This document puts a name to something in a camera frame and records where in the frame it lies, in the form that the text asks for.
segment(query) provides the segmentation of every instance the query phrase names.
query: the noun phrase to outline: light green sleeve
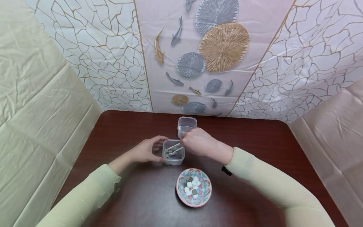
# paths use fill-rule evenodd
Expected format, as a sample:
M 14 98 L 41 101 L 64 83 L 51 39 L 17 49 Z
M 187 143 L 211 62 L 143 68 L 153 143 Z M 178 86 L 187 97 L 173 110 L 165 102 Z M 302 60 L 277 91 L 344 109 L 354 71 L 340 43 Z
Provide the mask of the light green sleeve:
M 108 165 L 100 166 L 59 201 L 37 227 L 81 226 L 108 200 L 120 179 Z
M 309 190 L 252 154 L 235 147 L 232 159 L 225 167 L 280 207 L 287 227 L 334 226 L 328 213 Z

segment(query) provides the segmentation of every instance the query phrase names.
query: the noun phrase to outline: black wristband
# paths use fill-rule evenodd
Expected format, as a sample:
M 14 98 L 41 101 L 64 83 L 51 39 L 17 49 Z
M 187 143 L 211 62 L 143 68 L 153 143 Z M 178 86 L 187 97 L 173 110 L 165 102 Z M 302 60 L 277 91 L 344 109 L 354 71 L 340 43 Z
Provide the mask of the black wristband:
M 225 166 L 222 167 L 221 169 L 223 172 L 225 172 L 228 176 L 232 176 L 232 173 L 230 171 L 227 170 L 227 168 Z

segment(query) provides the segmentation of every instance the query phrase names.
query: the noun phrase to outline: hand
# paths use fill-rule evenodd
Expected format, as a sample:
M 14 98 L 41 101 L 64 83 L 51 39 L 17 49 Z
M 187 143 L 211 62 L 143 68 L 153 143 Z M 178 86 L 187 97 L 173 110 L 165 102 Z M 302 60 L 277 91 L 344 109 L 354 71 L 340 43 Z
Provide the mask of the hand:
M 120 175 L 123 170 L 133 162 L 163 162 L 162 157 L 155 156 L 152 152 L 158 151 L 163 146 L 163 142 L 168 138 L 165 136 L 155 136 L 151 139 L 145 139 L 136 147 L 128 152 L 119 156 L 109 163 L 109 167 L 117 174 Z
M 201 128 L 183 134 L 180 143 L 191 153 L 209 157 L 223 165 L 227 165 L 233 155 L 231 146 L 216 140 Z
M 155 136 L 151 139 L 145 139 L 127 153 L 130 153 L 134 162 L 163 162 L 164 159 L 162 157 L 155 156 L 152 152 L 158 151 L 167 139 L 167 137 L 161 135 Z

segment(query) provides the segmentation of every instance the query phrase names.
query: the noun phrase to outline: gold circular pattern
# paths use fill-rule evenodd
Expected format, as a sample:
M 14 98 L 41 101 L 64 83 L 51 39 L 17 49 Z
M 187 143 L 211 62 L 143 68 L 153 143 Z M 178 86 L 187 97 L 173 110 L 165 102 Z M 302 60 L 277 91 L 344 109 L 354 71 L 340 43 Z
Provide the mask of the gold circular pattern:
M 189 98 L 183 94 L 176 94 L 172 97 L 171 101 L 177 106 L 184 106 L 189 102 Z
M 205 69 L 222 72 L 237 65 L 247 52 L 249 35 L 238 23 L 225 23 L 209 30 L 202 38 L 198 52 L 205 59 Z

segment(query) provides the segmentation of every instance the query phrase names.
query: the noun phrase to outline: gray circular pattern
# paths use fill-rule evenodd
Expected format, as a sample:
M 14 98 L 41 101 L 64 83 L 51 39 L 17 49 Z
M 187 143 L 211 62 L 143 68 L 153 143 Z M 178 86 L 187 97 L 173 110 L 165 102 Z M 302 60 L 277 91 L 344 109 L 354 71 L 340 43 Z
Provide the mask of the gray circular pattern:
M 203 0 L 195 16 L 198 32 L 203 36 L 219 24 L 235 22 L 239 8 L 238 0 Z
M 221 87 L 222 87 L 222 81 L 219 79 L 213 79 L 208 82 L 205 90 L 213 93 L 213 92 L 219 91 L 219 89 L 221 89 Z
M 205 60 L 195 52 L 183 54 L 176 63 L 176 71 L 183 77 L 195 78 L 205 70 Z
M 207 110 L 207 106 L 200 102 L 188 102 L 181 110 L 185 114 L 198 115 L 204 113 Z

